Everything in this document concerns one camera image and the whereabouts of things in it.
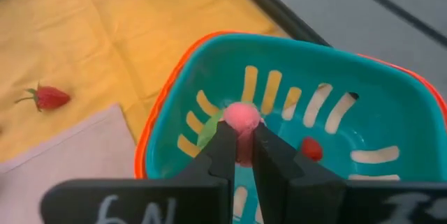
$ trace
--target basket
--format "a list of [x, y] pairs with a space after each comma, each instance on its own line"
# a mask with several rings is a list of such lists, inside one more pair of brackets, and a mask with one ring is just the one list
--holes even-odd
[[[294, 147], [317, 139], [320, 163], [343, 178], [447, 179], [446, 105], [426, 80], [329, 47], [244, 33], [209, 35], [184, 55], [142, 134], [137, 178], [175, 176], [200, 152], [206, 122], [236, 101], [254, 103]], [[260, 216], [252, 171], [237, 166], [234, 223]]]

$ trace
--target strawberry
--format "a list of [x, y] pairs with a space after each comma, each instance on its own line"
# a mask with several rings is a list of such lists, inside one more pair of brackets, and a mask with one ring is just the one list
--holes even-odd
[[304, 156], [317, 162], [323, 158], [323, 148], [311, 137], [305, 137], [301, 143], [301, 152]]
[[37, 84], [36, 89], [26, 89], [29, 93], [33, 94], [32, 97], [21, 98], [15, 103], [18, 103], [26, 99], [34, 99], [36, 103], [37, 110], [53, 110], [65, 105], [69, 100], [70, 96], [63, 91], [60, 91], [54, 87], [41, 86]]

